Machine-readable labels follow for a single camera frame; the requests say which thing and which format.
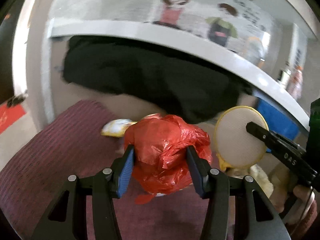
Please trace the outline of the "round yellow rimmed sponge pad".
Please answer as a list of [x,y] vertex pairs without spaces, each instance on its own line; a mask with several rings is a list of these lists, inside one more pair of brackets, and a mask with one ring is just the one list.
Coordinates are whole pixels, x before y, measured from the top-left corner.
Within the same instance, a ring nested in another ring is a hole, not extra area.
[[249,106],[235,106],[220,115],[213,135],[220,170],[249,168],[263,158],[267,147],[246,131],[249,122],[268,130],[264,117]]

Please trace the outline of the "red plastic bag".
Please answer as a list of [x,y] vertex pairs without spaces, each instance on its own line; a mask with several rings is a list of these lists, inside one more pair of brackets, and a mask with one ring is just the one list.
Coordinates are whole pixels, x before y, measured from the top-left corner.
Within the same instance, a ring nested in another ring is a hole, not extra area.
[[147,117],[131,125],[124,134],[124,146],[133,145],[136,162],[132,176],[144,194],[136,204],[146,204],[157,194],[169,195],[191,184],[185,160],[186,149],[193,146],[198,156],[212,162],[210,137],[196,125],[176,115]]

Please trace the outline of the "blue towel hanging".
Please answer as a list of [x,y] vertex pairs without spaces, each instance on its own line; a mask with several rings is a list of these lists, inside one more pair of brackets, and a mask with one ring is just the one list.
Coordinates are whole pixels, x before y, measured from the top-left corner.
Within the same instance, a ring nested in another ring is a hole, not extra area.
[[258,99],[257,111],[264,117],[270,130],[294,140],[299,133],[298,126],[285,114],[263,99]]

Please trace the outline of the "yellow white wrapper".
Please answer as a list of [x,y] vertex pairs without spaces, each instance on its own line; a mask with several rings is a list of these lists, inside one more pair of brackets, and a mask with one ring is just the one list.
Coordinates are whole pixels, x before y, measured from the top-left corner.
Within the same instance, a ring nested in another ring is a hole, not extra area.
[[121,138],[124,136],[125,131],[134,124],[136,122],[130,119],[112,120],[103,126],[100,134],[107,137]]

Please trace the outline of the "red striped cloth mat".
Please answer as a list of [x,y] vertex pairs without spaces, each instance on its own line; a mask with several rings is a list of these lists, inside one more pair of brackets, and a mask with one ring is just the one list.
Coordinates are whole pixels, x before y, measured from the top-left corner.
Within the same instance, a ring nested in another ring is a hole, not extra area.
[[[1,171],[1,239],[30,239],[68,176],[93,176],[120,156],[123,141],[100,133],[113,119],[101,103],[81,100],[10,159]],[[131,180],[124,197],[114,202],[123,239],[200,237],[207,202],[193,187],[137,205],[142,193]]]

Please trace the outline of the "bottle with orange cap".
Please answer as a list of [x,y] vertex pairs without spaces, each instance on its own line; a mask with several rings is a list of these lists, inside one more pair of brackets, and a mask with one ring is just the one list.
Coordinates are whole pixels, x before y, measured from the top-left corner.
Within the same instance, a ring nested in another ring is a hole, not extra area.
[[287,92],[297,101],[302,94],[303,89],[303,67],[298,66],[291,76],[287,86]]

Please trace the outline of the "black cloth hanging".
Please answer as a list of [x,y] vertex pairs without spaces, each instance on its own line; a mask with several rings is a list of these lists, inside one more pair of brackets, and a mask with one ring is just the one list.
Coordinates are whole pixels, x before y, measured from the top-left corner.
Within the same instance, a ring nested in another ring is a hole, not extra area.
[[251,86],[216,64],[157,44],[73,36],[63,78],[103,93],[128,94],[197,124],[238,103]]

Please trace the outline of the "white countertop ledge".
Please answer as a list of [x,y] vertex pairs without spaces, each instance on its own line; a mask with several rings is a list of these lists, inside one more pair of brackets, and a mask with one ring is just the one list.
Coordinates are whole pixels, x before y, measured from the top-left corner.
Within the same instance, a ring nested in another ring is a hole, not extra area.
[[230,50],[188,32],[151,23],[111,20],[53,18],[48,38],[74,35],[111,36],[149,42],[182,51],[226,69],[252,84],[263,99],[290,116],[304,132],[310,130],[309,117],[294,98],[272,77]]

